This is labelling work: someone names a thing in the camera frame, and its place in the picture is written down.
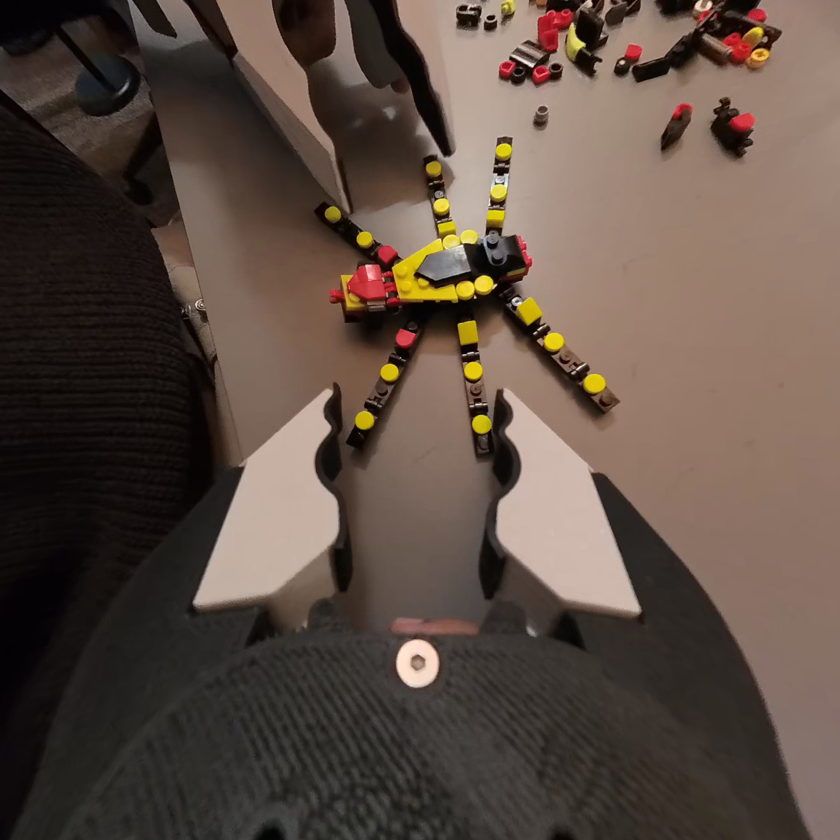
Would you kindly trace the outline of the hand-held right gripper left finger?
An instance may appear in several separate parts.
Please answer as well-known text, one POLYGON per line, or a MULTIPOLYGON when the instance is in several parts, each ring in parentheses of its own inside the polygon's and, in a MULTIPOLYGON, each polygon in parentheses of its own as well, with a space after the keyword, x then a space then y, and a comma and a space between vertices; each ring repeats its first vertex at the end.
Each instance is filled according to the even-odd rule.
POLYGON ((337 384, 323 390, 243 462, 195 612, 255 606, 271 622, 306 622, 315 602, 347 590, 341 397, 337 384))

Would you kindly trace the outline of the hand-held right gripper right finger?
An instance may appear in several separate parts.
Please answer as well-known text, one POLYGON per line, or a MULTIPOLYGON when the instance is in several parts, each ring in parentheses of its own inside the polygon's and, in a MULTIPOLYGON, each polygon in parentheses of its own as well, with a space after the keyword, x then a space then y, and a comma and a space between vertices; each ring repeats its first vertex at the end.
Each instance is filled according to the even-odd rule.
POLYGON ((512 390, 497 391, 498 492, 485 519, 479 583, 520 606, 528 625, 566 613, 642 614, 592 469, 512 390))

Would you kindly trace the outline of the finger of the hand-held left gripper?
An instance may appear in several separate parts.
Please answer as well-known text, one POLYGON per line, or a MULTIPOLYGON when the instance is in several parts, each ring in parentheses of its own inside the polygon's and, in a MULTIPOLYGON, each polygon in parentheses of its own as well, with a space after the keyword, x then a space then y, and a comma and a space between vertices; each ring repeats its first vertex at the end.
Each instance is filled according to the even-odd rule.
POLYGON ((385 4, 385 50, 410 88, 415 108, 444 157, 455 152, 439 7, 433 1, 385 4))
POLYGON ((225 23, 244 84, 324 192, 350 214, 340 157, 312 109, 307 72, 280 33, 273 2, 226 1, 225 23))

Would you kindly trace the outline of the yellow black lego spider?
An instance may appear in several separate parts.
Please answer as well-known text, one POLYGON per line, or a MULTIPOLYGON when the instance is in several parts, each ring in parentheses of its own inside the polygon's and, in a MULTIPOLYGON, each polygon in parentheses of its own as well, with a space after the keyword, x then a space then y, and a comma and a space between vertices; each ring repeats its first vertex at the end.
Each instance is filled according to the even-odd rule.
POLYGON ((522 236, 503 233, 507 214, 513 138, 497 137, 491 170, 486 229, 458 231, 446 192, 443 164, 434 154, 423 159, 427 198, 434 216, 435 240, 413 254, 397 251, 358 226, 342 209, 321 203, 314 215, 326 228, 360 255, 358 264, 376 264, 393 273, 405 317, 392 350, 364 405, 357 412, 347 437, 348 446, 362 450, 381 419, 406 367, 415 354, 430 317, 437 311, 455 312, 459 366, 465 386, 469 427, 476 456, 492 454, 494 423, 480 359, 480 338, 475 305, 486 299, 498 301, 539 351, 551 359, 585 399, 603 414, 620 399, 606 378, 573 352, 565 337, 553 329, 533 297, 518 288, 532 267, 532 258, 522 236))

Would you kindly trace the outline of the red yellow lego spider head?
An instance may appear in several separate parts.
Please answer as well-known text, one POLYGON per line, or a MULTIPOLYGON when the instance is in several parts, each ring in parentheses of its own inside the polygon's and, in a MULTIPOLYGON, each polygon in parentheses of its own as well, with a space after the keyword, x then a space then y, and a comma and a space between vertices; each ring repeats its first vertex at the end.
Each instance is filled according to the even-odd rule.
POLYGON ((340 307, 344 322, 372 327, 403 309, 393 273, 376 264, 361 264, 353 274, 342 275, 329 301, 340 307))

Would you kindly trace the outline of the pile of loose lego pieces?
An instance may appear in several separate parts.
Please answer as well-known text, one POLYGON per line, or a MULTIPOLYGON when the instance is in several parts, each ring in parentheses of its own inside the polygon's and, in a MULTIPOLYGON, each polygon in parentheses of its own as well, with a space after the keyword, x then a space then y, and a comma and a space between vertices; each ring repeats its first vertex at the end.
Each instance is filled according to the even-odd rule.
POLYGON ((499 58, 498 78, 540 87, 566 70, 650 81, 699 56, 757 70, 783 34, 763 2, 466 2, 457 30, 499 58))

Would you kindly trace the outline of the black red lego claw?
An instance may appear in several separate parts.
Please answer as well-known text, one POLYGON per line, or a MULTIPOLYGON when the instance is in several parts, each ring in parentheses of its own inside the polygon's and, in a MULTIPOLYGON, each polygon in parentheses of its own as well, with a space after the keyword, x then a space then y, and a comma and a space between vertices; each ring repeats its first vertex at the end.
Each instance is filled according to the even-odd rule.
POLYGON ((681 102, 673 111, 660 136, 660 150, 664 153, 681 140, 692 120, 693 106, 681 102))

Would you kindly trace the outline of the black red lego clip assembly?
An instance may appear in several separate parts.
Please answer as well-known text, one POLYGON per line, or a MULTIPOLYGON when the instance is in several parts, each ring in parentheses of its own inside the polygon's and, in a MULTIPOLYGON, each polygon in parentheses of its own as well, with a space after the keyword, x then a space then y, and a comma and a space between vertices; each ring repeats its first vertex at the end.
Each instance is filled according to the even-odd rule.
POLYGON ((753 145, 754 115, 734 108, 730 98, 726 97, 720 98, 713 113, 715 116, 710 123, 710 131, 724 150, 742 158, 753 145))

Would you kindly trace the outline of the person's left hand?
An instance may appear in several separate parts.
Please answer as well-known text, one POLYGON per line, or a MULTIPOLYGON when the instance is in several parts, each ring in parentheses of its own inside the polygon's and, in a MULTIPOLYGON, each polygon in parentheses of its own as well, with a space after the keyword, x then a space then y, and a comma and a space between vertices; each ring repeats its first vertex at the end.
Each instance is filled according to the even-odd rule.
POLYGON ((272 6, 280 35, 300 67, 331 56, 337 44, 334 1, 275 1, 272 6))

